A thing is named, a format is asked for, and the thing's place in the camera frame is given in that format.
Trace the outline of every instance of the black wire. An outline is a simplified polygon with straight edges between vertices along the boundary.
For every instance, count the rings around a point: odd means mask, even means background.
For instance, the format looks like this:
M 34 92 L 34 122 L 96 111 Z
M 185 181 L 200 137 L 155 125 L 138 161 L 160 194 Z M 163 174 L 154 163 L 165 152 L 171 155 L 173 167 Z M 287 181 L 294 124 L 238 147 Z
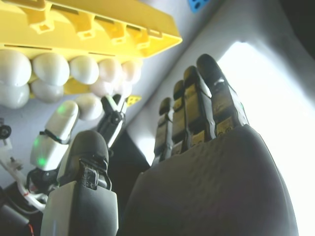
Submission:
M 10 202 L 10 204 L 21 214 L 24 215 L 33 215 L 39 212 L 39 210 L 34 210 L 34 211 L 27 211 L 19 207 L 4 191 L 4 189 L 0 186 L 0 191 L 3 193 L 3 195 L 6 197 L 6 199 Z

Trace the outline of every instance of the cable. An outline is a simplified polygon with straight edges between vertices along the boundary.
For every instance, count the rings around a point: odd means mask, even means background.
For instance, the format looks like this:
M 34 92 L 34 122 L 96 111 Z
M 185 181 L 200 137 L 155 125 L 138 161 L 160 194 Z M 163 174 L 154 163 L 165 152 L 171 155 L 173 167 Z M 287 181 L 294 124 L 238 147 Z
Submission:
M 31 224 L 29 224 L 29 229 L 31 232 L 31 236 L 34 236 L 34 230 L 33 230 L 33 226 Z
M 3 195 L 6 197 L 6 199 L 11 203 L 11 205 L 21 214 L 24 215 L 33 215 L 39 212 L 39 210 L 34 210 L 34 211 L 27 211 L 19 207 L 4 191 L 4 189 L 0 186 L 0 191 L 3 193 Z

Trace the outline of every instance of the blue perforated piece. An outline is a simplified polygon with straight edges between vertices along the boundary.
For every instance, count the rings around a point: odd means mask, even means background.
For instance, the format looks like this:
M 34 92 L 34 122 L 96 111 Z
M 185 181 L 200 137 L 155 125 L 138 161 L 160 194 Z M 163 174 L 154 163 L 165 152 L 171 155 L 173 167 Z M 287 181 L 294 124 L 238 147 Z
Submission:
M 210 0 L 188 0 L 193 13 L 200 11 Z

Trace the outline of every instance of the yellow egg carton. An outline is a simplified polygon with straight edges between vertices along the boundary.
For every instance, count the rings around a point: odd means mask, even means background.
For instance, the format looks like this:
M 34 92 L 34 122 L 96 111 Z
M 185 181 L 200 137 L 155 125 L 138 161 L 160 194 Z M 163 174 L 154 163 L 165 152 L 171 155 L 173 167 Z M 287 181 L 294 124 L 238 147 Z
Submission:
M 0 49 L 20 51 L 30 60 L 54 52 L 68 61 L 88 55 L 123 63 L 182 42 L 170 15 L 136 0 L 2 0 L 0 29 Z M 89 87 L 70 78 L 64 92 Z

